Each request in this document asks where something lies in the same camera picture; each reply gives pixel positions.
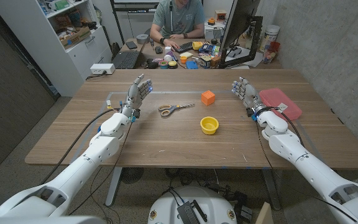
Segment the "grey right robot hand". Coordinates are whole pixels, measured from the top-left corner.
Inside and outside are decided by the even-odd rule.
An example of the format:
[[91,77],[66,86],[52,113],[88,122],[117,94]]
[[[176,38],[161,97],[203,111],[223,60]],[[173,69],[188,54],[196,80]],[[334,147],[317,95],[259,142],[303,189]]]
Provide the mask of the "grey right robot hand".
[[243,102],[248,117],[258,117],[259,114],[266,110],[266,106],[262,103],[260,95],[254,86],[245,78],[239,77],[239,79],[239,81],[233,81],[232,92]]

